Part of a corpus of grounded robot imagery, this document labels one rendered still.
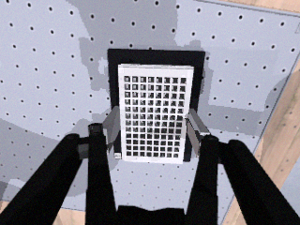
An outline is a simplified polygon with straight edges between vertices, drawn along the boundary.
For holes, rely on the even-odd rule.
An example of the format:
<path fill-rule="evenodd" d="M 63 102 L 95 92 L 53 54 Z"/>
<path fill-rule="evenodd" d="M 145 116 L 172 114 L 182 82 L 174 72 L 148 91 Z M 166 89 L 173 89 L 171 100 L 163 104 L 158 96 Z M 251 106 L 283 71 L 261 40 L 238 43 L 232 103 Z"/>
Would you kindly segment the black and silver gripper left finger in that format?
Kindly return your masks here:
<path fill-rule="evenodd" d="M 88 137 L 66 135 L 1 212 L 0 225 L 53 225 L 85 158 L 84 225 L 119 225 L 107 155 L 120 128 L 120 106 L 114 106 L 101 124 L 88 126 Z"/>

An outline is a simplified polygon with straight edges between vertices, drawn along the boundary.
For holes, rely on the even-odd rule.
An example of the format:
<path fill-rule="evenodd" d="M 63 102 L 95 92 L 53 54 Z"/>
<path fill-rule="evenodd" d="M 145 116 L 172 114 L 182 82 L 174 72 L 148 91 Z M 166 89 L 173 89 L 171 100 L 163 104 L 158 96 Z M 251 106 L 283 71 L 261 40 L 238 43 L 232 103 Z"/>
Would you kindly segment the black rectangular frame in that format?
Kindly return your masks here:
<path fill-rule="evenodd" d="M 193 78 L 189 108 L 198 111 L 201 91 L 205 51 L 175 51 L 175 50 L 140 50 L 140 49 L 108 49 L 108 66 L 111 94 L 111 109 L 120 106 L 118 65 L 175 65 L 192 66 Z M 122 159 L 121 128 L 113 143 L 115 159 Z M 190 162 L 192 144 L 186 133 L 183 162 Z"/>

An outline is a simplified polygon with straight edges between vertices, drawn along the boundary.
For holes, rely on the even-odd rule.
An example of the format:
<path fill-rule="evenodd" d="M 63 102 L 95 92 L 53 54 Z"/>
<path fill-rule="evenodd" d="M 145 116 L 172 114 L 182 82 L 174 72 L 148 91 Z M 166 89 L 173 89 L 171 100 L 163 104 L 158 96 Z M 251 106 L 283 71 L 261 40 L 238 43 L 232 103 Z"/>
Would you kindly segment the grey perforated base plate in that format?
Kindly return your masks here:
<path fill-rule="evenodd" d="M 300 59 L 300 13 L 218 0 L 0 0 L 0 201 L 111 112 L 108 49 L 205 51 L 197 114 L 255 152 Z M 198 165 L 107 155 L 116 211 L 188 208 Z"/>

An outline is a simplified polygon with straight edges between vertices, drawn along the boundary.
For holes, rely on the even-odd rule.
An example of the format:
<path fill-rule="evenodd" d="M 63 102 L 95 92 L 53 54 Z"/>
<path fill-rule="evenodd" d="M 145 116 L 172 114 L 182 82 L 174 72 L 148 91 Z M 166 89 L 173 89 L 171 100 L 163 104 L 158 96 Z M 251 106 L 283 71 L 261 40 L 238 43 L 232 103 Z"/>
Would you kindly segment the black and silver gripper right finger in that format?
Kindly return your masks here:
<path fill-rule="evenodd" d="M 184 225 L 218 225 L 218 164 L 247 225 L 300 225 L 300 217 L 243 142 L 220 142 L 194 109 L 188 110 L 187 135 L 199 162 Z"/>

